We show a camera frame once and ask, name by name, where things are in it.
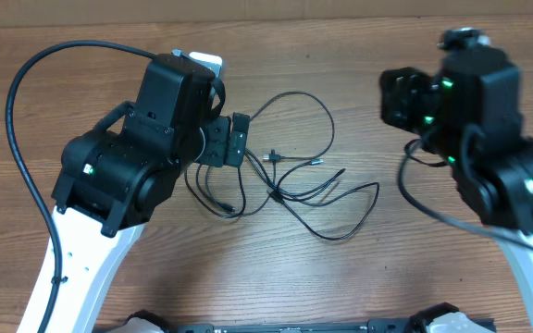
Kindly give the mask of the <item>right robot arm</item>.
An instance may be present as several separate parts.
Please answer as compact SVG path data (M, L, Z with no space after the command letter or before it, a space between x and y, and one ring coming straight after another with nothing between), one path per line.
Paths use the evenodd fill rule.
M451 168L481 226L467 225L405 199L448 225L497 241L533 328L533 138L522 134L520 72L500 49L477 44L447 52L434 75L415 68L379 77L381 118L419 137L417 147Z

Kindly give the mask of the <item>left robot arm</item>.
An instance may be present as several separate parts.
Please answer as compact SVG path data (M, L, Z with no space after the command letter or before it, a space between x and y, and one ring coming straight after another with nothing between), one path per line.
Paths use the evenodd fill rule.
M22 332L90 332L112 280L155 208L191 164L239 167L250 119L222 115L219 56L174 51L148 65L125 102L61 156L50 241Z

